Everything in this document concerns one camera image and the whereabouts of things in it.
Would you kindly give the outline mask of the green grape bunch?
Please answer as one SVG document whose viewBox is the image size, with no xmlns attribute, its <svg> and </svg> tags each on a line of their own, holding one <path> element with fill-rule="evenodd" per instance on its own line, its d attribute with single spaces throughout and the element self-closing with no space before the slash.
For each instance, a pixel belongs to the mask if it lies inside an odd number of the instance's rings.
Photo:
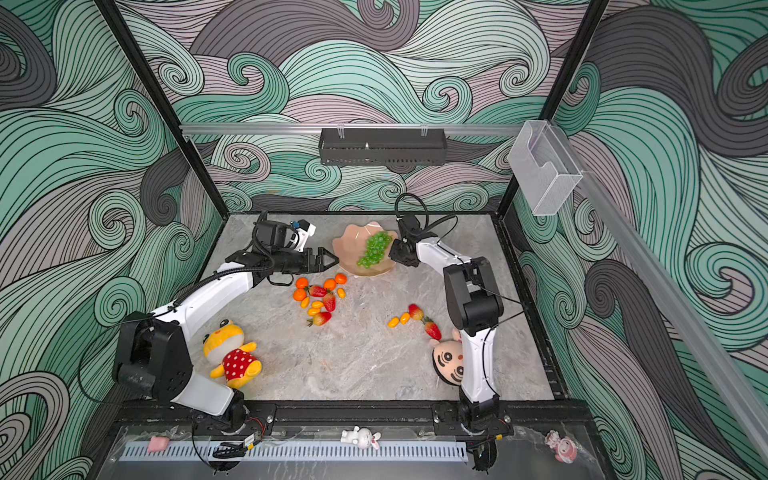
<svg viewBox="0 0 768 480">
<path fill-rule="evenodd" d="M 385 257 L 389 245 L 392 243 L 392 237 L 386 231 L 379 231 L 370 236 L 365 243 L 365 250 L 358 259 L 357 265 L 365 269 L 371 269 L 378 265 Z"/>
</svg>

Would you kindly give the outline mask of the pink fruit bowl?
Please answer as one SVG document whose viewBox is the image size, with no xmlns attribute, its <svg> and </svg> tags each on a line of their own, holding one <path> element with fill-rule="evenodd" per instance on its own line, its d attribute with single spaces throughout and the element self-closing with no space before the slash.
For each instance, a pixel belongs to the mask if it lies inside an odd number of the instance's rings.
<svg viewBox="0 0 768 480">
<path fill-rule="evenodd" d="M 343 234 L 332 241 L 333 252 L 339 258 L 341 268 L 358 277 L 372 277 L 391 271 L 395 266 L 395 262 L 389 258 L 392 243 L 387 248 L 384 259 L 378 265 L 371 269 L 357 265 L 358 259 L 365 250 L 366 240 L 379 231 L 386 231 L 392 237 L 392 242 L 398 238 L 395 231 L 385 230 L 378 222 L 370 222 L 363 226 L 348 225 Z"/>
</svg>

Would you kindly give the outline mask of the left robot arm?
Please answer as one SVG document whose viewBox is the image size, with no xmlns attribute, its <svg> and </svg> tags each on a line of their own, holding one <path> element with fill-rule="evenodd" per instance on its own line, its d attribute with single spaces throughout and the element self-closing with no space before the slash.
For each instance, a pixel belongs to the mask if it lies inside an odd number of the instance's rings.
<svg viewBox="0 0 768 480">
<path fill-rule="evenodd" d="M 213 274 L 170 303 L 150 313 L 134 312 L 121 322 L 113 380 L 159 402 L 213 417 L 233 412 L 237 391 L 260 369 L 260 362 L 218 383 L 196 372 L 188 343 L 220 310 L 272 275 L 314 274 L 338 265 L 338 257 L 326 248 L 308 247 L 315 230 L 306 220 L 283 223 L 260 214 L 248 245 L 229 255 Z"/>
</svg>

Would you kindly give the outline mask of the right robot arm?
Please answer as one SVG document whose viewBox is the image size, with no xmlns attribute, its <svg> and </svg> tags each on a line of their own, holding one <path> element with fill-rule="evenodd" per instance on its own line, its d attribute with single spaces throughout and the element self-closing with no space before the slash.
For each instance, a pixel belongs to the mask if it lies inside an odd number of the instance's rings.
<svg viewBox="0 0 768 480">
<path fill-rule="evenodd" d="M 458 418 L 468 431 L 486 430 L 499 418 L 500 394 L 493 377 L 493 345 L 505 319 L 491 263 L 471 258 L 445 245 L 432 229 L 456 216 L 434 222 L 424 201 L 400 194 L 394 204 L 399 238 L 389 258 L 408 267 L 426 265 L 442 275 L 447 313 L 453 325 L 448 340 L 433 338 L 432 365 L 438 377 L 459 389 Z"/>
</svg>

